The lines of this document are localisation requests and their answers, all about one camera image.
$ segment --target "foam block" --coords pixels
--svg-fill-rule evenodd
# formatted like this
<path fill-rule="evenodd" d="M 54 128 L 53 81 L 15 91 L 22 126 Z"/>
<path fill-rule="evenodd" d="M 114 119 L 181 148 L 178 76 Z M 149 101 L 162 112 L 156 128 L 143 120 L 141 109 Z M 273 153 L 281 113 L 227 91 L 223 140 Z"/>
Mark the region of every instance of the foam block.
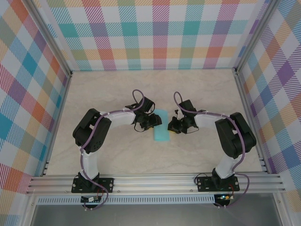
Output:
<path fill-rule="evenodd" d="M 168 127 L 168 113 L 165 110 L 155 109 L 155 114 L 159 115 L 162 120 L 162 125 L 154 127 L 154 139 L 155 141 L 169 141 Z"/>

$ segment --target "red wire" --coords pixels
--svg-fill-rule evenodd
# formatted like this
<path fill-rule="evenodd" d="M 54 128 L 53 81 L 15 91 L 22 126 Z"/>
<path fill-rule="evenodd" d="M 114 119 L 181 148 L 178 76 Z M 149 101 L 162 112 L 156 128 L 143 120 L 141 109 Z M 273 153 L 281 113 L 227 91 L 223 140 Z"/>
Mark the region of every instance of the red wire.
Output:
<path fill-rule="evenodd" d="M 101 186 L 103 186 L 103 185 L 101 185 Z M 102 189 L 102 192 L 103 192 L 103 189 Z M 99 189 L 97 190 L 97 199 L 98 199 L 98 193 L 99 193 Z M 103 197 L 103 193 L 102 193 L 102 196 L 100 196 L 100 198 L 102 198 Z"/>
<path fill-rule="evenodd" d="M 232 184 L 229 184 L 229 186 L 232 188 L 232 196 L 234 197 L 234 187 Z"/>

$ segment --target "aluminum frame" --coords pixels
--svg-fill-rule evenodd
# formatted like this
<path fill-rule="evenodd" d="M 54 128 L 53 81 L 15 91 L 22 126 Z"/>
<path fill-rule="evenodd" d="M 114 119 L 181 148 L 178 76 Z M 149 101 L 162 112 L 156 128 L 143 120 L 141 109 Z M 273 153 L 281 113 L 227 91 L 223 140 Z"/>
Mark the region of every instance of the aluminum frame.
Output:
<path fill-rule="evenodd" d="M 285 188 L 278 174 L 265 172 L 246 173 L 250 178 L 248 193 L 280 193 Z M 198 192 L 194 184 L 197 174 L 149 174 L 149 175 L 102 175 L 105 178 L 115 178 L 113 193 L 116 195 L 150 195 L 150 194 L 225 194 L 226 192 Z M 71 193 L 74 176 L 43 176 L 32 178 L 27 194 L 39 195 L 75 195 Z M 241 194 L 245 191 L 247 179 L 238 176 Z M 79 195 L 97 195 L 94 193 Z"/>
<path fill-rule="evenodd" d="M 253 36 L 247 45 L 245 51 L 243 52 L 243 55 L 236 67 L 238 73 L 241 71 L 241 69 L 244 67 L 246 62 L 248 61 L 252 51 L 254 50 L 258 40 L 261 38 L 264 30 L 266 29 L 270 19 L 272 18 L 275 10 L 278 8 L 281 0 L 270 0 L 261 20 L 258 23 L 258 26 L 256 27 Z"/>
<path fill-rule="evenodd" d="M 22 3 L 27 8 L 28 12 L 32 16 L 34 22 L 36 23 L 37 27 L 39 28 L 40 32 L 42 33 L 45 41 L 48 43 L 49 47 L 51 48 L 52 52 L 54 53 L 55 57 L 57 58 L 59 64 L 61 65 L 62 69 L 69 77 L 72 75 L 72 70 L 68 66 L 65 57 L 63 56 L 61 50 L 59 49 L 54 37 L 52 36 L 47 24 L 44 22 L 42 16 L 39 13 L 35 3 L 32 0 L 22 0 Z"/>
<path fill-rule="evenodd" d="M 58 132 L 58 128 L 59 128 L 60 122 L 61 122 L 61 118 L 62 118 L 62 114 L 63 114 L 63 109 L 64 109 L 64 106 L 65 106 L 66 99 L 67 99 L 68 92 L 69 92 L 69 88 L 70 88 L 70 85 L 71 85 L 71 80 L 72 80 L 72 74 L 71 74 L 71 76 L 67 80 L 67 85 L 66 85 L 66 90 L 65 90 L 64 97 L 63 97 L 63 100 L 62 100 L 62 105 L 61 105 L 61 107 L 59 109 L 59 113 L 58 113 L 58 116 L 57 116 L 56 124 L 55 124 L 54 130 L 53 130 L 53 134 L 52 134 L 52 137 L 51 137 L 51 141 L 50 141 L 49 147 L 47 149 L 46 158 L 43 160 L 43 163 L 42 163 L 44 167 L 41 168 L 40 172 L 39 172 L 39 175 L 41 175 L 41 176 L 45 175 L 45 169 L 47 168 L 47 166 L 49 164 L 49 161 L 50 161 L 50 157 L 51 157 L 51 154 L 52 154 L 53 146 L 55 145 L 55 138 L 56 138 L 56 135 L 57 135 L 57 132 Z"/>
<path fill-rule="evenodd" d="M 263 160 L 264 166 L 266 167 L 266 171 L 268 173 L 272 173 L 271 167 L 269 165 L 268 158 L 267 158 L 267 156 L 266 156 L 266 154 L 263 150 L 263 147 L 262 147 L 261 138 L 257 133 L 257 129 L 256 129 L 256 126 L 255 126 L 255 121 L 254 121 L 254 118 L 252 117 L 251 108 L 250 108 L 250 106 L 247 102 L 247 99 L 246 99 L 246 93 L 245 93 L 245 90 L 243 89 L 243 84 L 242 84 L 242 81 L 241 81 L 240 76 L 239 76 L 240 74 L 234 68 L 233 68 L 232 72 L 233 72 L 233 76 L 234 76 L 235 82 L 236 82 L 237 87 L 238 87 L 238 92 L 240 94 L 241 101 L 242 101 L 243 106 L 244 106 L 244 110 L 245 110 L 245 113 L 246 113 L 248 124 L 251 127 L 251 130 L 254 132 L 254 135 L 257 139 L 256 149 L 257 149 L 258 155 L 260 157 L 260 160 Z M 290 218 L 290 215 L 289 215 L 290 207 L 289 207 L 289 202 L 288 202 L 288 199 L 287 199 L 287 195 L 285 193 L 273 193 L 273 195 L 274 195 L 276 208 L 277 208 L 278 213 L 280 215 L 280 219 L 281 219 L 282 224 L 285 225 L 285 226 L 297 225 L 296 223 L 292 222 L 292 219 Z"/>

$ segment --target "wire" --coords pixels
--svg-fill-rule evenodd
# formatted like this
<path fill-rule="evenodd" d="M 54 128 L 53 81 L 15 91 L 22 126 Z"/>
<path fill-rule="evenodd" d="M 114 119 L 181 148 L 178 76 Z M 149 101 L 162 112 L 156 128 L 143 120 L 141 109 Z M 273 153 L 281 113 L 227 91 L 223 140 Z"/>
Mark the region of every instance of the wire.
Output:
<path fill-rule="evenodd" d="M 232 184 L 229 184 L 229 186 L 232 188 L 232 196 L 234 197 L 234 187 Z"/>
<path fill-rule="evenodd" d="M 134 101 L 136 102 L 136 104 L 133 104 L 132 106 L 137 106 L 138 101 L 136 100 L 136 98 L 135 98 L 134 95 L 133 95 L 133 98 L 134 98 Z M 155 109 L 156 109 L 156 104 L 154 103 L 153 106 L 154 106 L 154 109 L 153 109 L 150 113 L 146 113 L 147 115 L 153 114 L 153 112 L 154 112 Z"/>
<path fill-rule="evenodd" d="M 135 130 L 135 131 L 137 131 L 137 132 L 139 132 L 139 133 L 142 133 L 142 132 L 145 131 L 145 130 L 143 130 L 143 131 L 138 131 L 138 130 L 136 130 L 136 125 L 137 125 L 137 123 L 135 123 L 135 125 L 134 125 L 134 130 Z"/>
<path fill-rule="evenodd" d="M 96 199 L 97 199 L 97 200 L 100 200 L 100 199 L 103 197 L 103 193 L 102 193 L 102 195 L 101 195 L 100 197 L 98 197 L 98 194 L 99 194 L 99 189 L 97 190 Z"/>
<path fill-rule="evenodd" d="M 194 183 L 195 183 L 196 185 L 198 185 L 197 182 L 196 182 L 196 179 L 197 179 L 198 176 L 201 175 L 201 174 L 204 174 L 206 177 L 208 177 L 206 173 L 199 173 L 199 174 L 197 174 L 196 177 L 194 178 Z"/>
<path fill-rule="evenodd" d="M 235 128 L 235 130 L 237 131 L 237 134 L 238 134 L 238 136 L 239 136 L 239 139 L 240 139 L 240 142 L 241 142 L 241 146 L 242 146 L 242 149 L 243 149 L 243 153 L 242 153 L 241 159 L 240 159 L 240 160 L 238 161 L 238 163 L 236 163 L 236 164 L 233 166 L 233 168 L 232 168 L 232 171 L 234 172 L 235 168 L 236 168 L 239 164 L 242 163 L 242 161 L 244 160 L 245 155 L 246 155 L 246 147 L 245 147 L 244 139 L 243 139 L 243 136 L 242 136 L 242 134 L 241 134 L 239 128 L 237 127 L 236 123 L 235 123 L 229 116 L 227 116 L 227 115 L 225 115 L 225 114 L 217 114 L 217 113 L 212 113 L 212 112 L 193 112 L 193 111 L 188 111 L 188 110 L 182 108 L 182 107 L 178 104 L 178 102 L 177 102 L 177 100 L 176 100 L 176 98 L 175 98 L 176 94 L 178 94 L 178 96 L 180 97 L 181 101 L 183 101 L 182 96 L 181 96 L 181 94 L 180 94 L 178 91 L 174 92 L 174 101 L 175 101 L 175 104 L 176 104 L 182 111 L 187 112 L 187 113 L 193 113 L 193 114 L 208 114 L 208 115 L 212 115 L 212 116 L 223 117 L 223 118 L 228 119 L 228 120 L 232 123 L 232 125 L 233 125 L 234 128 Z M 243 194 L 241 195 L 241 197 L 240 197 L 237 201 L 235 201 L 234 203 L 231 203 L 230 205 L 228 205 L 228 207 L 229 207 L 229 206 L 233 206 L 233 205 L 235 205 L 236 203 L 238 203 L 238 201 L 242 200 L 242 197 L 244 197 L 244 195 L 246 194 L 246 192 L 248 191 L 249 186 L 250 186 L 250 178 L 249 178 L 246 174 L 243 174 L 243 173 L 236 173 L 236 174 L 237 174 L 237 175 L 240 175 L 240 176 L 246 177 L 247 180 L 248 180 L 248 183 L 247 183 L 246 189 L 245 189 L 245 191 L 243 192 Z"/>
<path fill-rule="evenodd" d="M 99 205 L 97 205 L 96 207 L 94 207 L 94 208 L 90 208 L 90 209 L 89 209 L 89 208 L 86 207 L 86 203 L 84 203 L 85 210 L 91 210 L 91 211 L 92 211 L 92 210 L 96 210 L 96 209 L 102 207 L 102 206 L 104 205 L 104 203 L 105 203 L 105 202 L 108 200 L 108 198 L 109 198 L 109 192 L 108 192 L 108 190 L 107 190 L 104 186 L 102 186 L 102 185 L 96 183 L 95 181 L 93 181 L 93 180 L 86 174 L 86 172 L 85 172 L 85 169 L 84 169 L 84 161 L 83 161 L 83 155 L 84 155 L 85 147 L 90 143 L 90 141 L 91 141 L 91 139 L 92 139 L 92 137 L 93 137 L 93 135 L 94 135 L 94 133 L 95 133 L 95 130 L 96 130 L 96 128 L 97 128 L 97 126 L 98 126 L 98 124 L 99 124 L 99 122 L 100 122 L 100 120 L 101 120 L 104 116 L 109 115 L 109 114 L 113 114 L 113 113 L 119 113 L 119 112 L 133 112 L 133 111 L 137 111 L 137 110 L 139 110 L 139 109 L 143 106 L 143 104 L 144 104 L 144 94 L 143 94 L 140 90 L 134 89 L 133 92 L 132 92 L 132 95 L 133 95 L 133 98 L 134 98 L 134 100 L 135 100 L 136 102 L 137 102 L 137 100 L 136 100 L 135 95 L 134 95 L 135 92 L 141 93 L 141 95 L 142 95 L 142 102 L 141 102 L 141 104 L 140 104 L 137 108 L 134 108 L 134 109 L 132 109 L 132 110 L 115 110 L 115 111 L 111 111 L 111 112 L 104 113 L 103 115 L 101 115 L 101 116 L 98 118 L 98 120 L 96 121 L 96 123 L 95 123 L 95 125 L 94 125 L 94 127 L 93 127 L 93 129 L 92 129 L 92 132 L 91 132 L 91 134 L 90 134 L 90 136 L 89 136 L 89 138 L 88 138 L 88 140 L 87 140 L 87 141 L 84 143 L 84 145 L 79 149 L 79 151 L 80 151 L 80 153 L 81 153 L 81 155 L 80 155 L 80 166 L 81 166 L 81 169 L 82 169 L 82 173 L 84 174 L 84 176 L 86 177 L 86 179 L 87 179 L 88 181 L 90 181 L 92 184 L 94 184 L 94 185 L 100 187 L 101 189 L 103 189 L 103 190 L 107 193 L 107 195 L 106 195 L 104 201 L 103 201 L 102 203 L 100 203 Z"/>

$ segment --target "enclosure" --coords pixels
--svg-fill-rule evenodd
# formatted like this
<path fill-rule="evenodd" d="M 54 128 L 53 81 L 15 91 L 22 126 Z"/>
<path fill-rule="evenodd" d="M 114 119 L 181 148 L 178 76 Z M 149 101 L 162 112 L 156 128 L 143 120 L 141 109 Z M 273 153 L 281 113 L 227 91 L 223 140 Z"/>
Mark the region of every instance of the enclosure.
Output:
<path fill-rule="evenodd" d="M 301 224 L 299 0 L 4 0 L 0 8 L 1 225 Z M 123 125 L 95 155 L 113 192 L 84 211 L 81 196 L 98 193 L 71 192 L 83 169 L 72 133 L 91 108 L 135 103 L 134 89 L 168 122 L 176 91 L 197 111 L 242 113 L 257 145 L 235 170 L 250 178 L 237 174 L 231 202 L 240 204 L 215 207 L 216 195 L 230 193 L 195 184 L 224 154 L 215 127 L 156 141 L 155 128 Z"/>

